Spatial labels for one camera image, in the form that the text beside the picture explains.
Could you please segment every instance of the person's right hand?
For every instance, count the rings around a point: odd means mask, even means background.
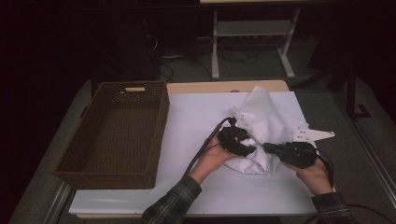
[[[224,162],[238,157],[225,150],[219,143],[217,136],[213,137],[207,148],[189,173],[198,184],[202,184],[205,178],[219,169]]]
[[[314,165],[305,169],[298,168],[285,162],[282,163],[294,170],[297,177],[303,180],[313,194],[319,195],[333,192],[329,177],[327,177],[326,167],[320,159],[317,159]]]

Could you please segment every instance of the wicker basket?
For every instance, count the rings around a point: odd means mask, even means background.
[[[73,189],[152,189],[169,109],[164,82],[102,83],[54,170]]]

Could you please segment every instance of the crumpled white cloth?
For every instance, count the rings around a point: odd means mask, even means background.
[[[227,161],[226,166],[242,174],[263,175],[276,172],[279,158],[266,153],[263,143],[282,144],[291,142],[299,128],[308,128],[308,124],[294,116],[288,109],[275,104],[269,92],[256,86],[249,97],[239,108],[230,108],[230,115],[237,119],[236,126],[247,130],[252,137],[242,144],[257,149],[246,157],[238,157]]]

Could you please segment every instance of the person's left hand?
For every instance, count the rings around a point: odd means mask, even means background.
[[[190,171],[190,176],[201,184],[210,173],[219,169],[224,162],[236,157],[238,156],[226,151],[219,144],[218,137],[215,136],[208,144],[207,150]]]

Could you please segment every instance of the white metal frame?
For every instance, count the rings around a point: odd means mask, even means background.
[[[295,78],[287,57],[291,38],[297,24],[300,9],[294,10],[291,20],[283,21],[218,21],[218,12],[214,12],[212,78],[219,79],[218,36],[240,35],[284,35],[285,44],[277,50],[288,78]]]

